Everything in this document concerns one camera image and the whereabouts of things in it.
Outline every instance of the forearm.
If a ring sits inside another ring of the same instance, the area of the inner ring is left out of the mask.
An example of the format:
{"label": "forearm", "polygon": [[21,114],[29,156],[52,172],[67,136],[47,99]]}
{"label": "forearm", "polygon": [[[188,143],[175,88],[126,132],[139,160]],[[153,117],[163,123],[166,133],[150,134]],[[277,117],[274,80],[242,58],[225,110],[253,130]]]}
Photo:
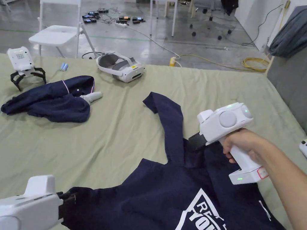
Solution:
{"label": "forearm", "polygon": [[267,140],[255,147],[295,230],[307,226],[307,176],[275,145]]}

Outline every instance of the human hand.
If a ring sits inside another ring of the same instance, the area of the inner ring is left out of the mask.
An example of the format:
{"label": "human hand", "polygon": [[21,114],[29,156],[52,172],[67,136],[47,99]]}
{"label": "human hand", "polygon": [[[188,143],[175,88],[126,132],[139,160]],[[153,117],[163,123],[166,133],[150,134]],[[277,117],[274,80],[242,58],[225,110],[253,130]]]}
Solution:
{"label": "human hand", "polygon": [[230,154],[233,145],[248,152],[251,159],[257,163],[261,163],[261,158],[257,154],[256,148],[261,142],[265,141],[256,133],[247,129],[241,129],[238,132],[230,133],[223,143],[223,153],[229,159],[230,163],[236,163],[235,159]]}

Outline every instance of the green floor line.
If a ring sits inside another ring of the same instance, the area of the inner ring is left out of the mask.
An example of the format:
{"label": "green floor line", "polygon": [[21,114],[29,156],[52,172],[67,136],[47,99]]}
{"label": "green floor line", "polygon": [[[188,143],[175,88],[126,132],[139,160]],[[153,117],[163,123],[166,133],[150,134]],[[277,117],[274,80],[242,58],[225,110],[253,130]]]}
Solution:
{"label": "green floor line", "polygon": [[[32,34],[35,34],[35,33],[38,32],[38,31],[12,30],[12,29],[0,29],[0,31],[17,32],[17,33],[32,33]],[[104,39],[120,39],[120,40],[129,40],[129,41],[143,41],[143,42],[151,41],[149,39],[146,40],[146,39],[139,39],[139,38],[105,37],[105,36],[89,36],[89,37],[92,37],[92,38],[104,38]],[[202,46],[207,46],[207,48],[219,49],[219,50],[222,50],[225,47],[225,45],[216,46],[216,45],[209,45],[209,44],[184,43],[184,42],[180,42],[180,41],[169,41],[169,40],[167,40],[167,41],[160,40],[160,41],[161,42],[166,42],[166,43],[172,43],[172,44],[202,45]],[[227,48],[248,48],[248,47],[237,47],[237,46],[229,46],[229,45],[227,45]]]}

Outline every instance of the yellow extension cord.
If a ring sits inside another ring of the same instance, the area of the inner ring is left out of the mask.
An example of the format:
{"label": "yellow extension cord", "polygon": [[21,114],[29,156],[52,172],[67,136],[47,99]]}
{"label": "yellow extension cord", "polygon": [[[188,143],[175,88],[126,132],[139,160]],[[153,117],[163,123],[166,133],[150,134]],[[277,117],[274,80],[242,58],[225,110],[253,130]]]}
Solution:
{"label": "yellow extension cord", "polygon": [[257,62],[257,63],[260,63],[260,64],[263,64],[263,65],[269,65],[269,62],[267,60],[264,60],[262,58],[246,58],[242,61],[242,66],[244,66],[245,68],[247,69],[240,69],[240,68],[236,68],[236,67],[231,67],[231,66],[225,66],[225,65],[222,65],[222,64],[219,64],[219,63],[216,63],[216,62],[213,62],[213,61],[210,61],[206,58],[203,58],[203,57],[200,57],[200,56],[196,56],[196,55],[193,55],[193,54],[183,54],[183,55],[180,55],[180,57],[182,56],[192,56],[192,57],[197,57],[197,58],[201,58],[203,60],[206,60],[208,62],[211,62],[213,64],[216,64],[218,66],[223,66],[223,67],[226,67],[226,68],[230,68],[230,69],[234,69],[234,70],[242,70],[242,71],[250,71],[250,72],[259,72],[259,73],[265,73],[266,72],[266,68],[265,69],[257,69],[255,68],[256,66],[250,66],[248,65],[247,62]]}

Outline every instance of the white printed logo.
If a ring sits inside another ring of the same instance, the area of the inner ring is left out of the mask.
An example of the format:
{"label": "white printed logo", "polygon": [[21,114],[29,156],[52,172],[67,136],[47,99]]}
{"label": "white printed logo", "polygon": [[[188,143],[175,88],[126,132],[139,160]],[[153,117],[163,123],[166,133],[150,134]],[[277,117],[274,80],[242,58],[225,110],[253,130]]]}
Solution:
{"label": "white printed logo", "polygon": [[213,203],[202,189],[196,194],[189,207],[182,212],[175,230],[182,229],[188,214],[190,217],[188,217],[187,221],[195,222],[198,230],[221,230],[215,219],[221,219],[222,221],[224,219],[220,217]]}

